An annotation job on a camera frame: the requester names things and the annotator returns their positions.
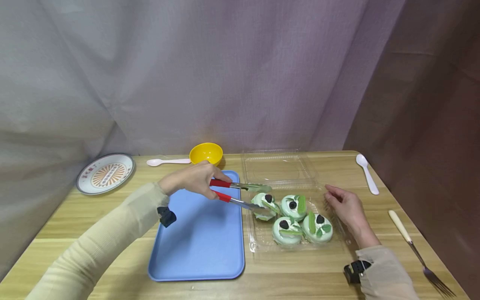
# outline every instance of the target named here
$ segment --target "sunburst pattern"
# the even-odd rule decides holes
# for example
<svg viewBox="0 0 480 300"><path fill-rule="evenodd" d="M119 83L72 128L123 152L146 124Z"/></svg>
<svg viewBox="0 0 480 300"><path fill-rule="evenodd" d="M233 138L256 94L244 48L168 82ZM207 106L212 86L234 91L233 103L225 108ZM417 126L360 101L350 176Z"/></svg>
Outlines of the sunburst pattern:
<svg viewBox="0 0 480 300"><path fill-rule="evenodd" d="M106 165L92 176L92 185L96 188L106 188L122 179L125 170L125 165L121 163Z"/></svg>

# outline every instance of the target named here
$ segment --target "cupcake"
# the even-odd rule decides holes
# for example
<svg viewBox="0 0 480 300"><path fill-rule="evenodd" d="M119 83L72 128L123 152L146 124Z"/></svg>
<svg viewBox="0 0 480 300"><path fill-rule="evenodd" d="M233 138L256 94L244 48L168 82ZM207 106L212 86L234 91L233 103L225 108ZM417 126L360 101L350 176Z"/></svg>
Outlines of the cupcake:
<svg viewBox="0 0 480 300"><path fill-rule="evenodd" d="M326 243L332 238L332 223L320 214L309 212L302 224L305 238L315 244Z"/></svg>
<svg viewBox="0 0 480 300"><path fill-rule="evenodd" d="M280 211L278 209L278 205L275 204L275 198L272 195L264 192L256 194L255 197L252 199L252 203L270 209L270 214L267 216L254 213L255 217L262 221L270 220L271 218L275 217Z"/></svg>
<svg viewBox="0 0 480 300"><path fill-rule="evenodd" d="M278 218L272 227L273 239L280 245L295 245L300 243L303 235L297 221L288 217Z"/></svg>
<svg viewBox="0 0 480 300"><path fill-rule="evenodd" d="M305 196L287 195L283 197L280 211L283 216L292 217L295 221L301 221L307 215Z"/></svg>

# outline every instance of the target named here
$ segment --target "decorative plate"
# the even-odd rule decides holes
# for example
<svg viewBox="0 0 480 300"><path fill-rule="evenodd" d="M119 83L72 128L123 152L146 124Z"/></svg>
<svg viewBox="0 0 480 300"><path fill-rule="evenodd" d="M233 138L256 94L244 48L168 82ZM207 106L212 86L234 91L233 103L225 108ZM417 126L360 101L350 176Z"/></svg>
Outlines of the decorative plate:
<svg viewBox="0 0 480 300"><path fill-rule="evenodd" d="M85 195L111 191L132 175L135 162L125 154L110 154L86 166L77 178L77 188Z"/></svg>

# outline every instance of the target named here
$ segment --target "hand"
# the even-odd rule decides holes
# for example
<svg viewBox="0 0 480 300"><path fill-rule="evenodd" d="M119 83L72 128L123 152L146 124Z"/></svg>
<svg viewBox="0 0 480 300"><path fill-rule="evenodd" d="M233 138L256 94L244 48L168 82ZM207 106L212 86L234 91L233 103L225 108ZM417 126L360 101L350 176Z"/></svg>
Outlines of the hand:
<svg viewBox="0 0 480 300"><path fill-rule="evenodd" d="M360 248L380 245L380 241L367 221L360 198L352 192L332 185L325 185L328 192L325 199L333 207L337 216L348 227Z"/></svg>
<svg viewBox="0 0 480 300"><path fill-rule="evenodd" d="M232 182L232 179L223 174L219 168L204 160L196 165L166 175L158 182L158 185L168 196L178 190L186 189L202 194L208 199L216 199L218 198L217 194L210 189L212 177Z"/></svg>

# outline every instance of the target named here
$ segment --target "sweater sleeve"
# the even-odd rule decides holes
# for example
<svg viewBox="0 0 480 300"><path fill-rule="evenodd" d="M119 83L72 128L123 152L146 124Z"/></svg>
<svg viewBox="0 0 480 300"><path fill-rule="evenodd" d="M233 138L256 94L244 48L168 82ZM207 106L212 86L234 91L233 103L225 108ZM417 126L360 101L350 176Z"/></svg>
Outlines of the sweater sleeve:
<svg viewBox="0 0 480 300"><path fill-rule="evenodd" d="M372 264L360 277L367 300L418 300L413 283L393 252L384 246L357 251L360 260Z"/></svg>
<svg viewBox="0 0 480 300"><path fill-rule="evenodd" d="M26 299L87 299L117 256L156 224L156 208L168 202L157 183L134 191L57 258Z"/></svg>

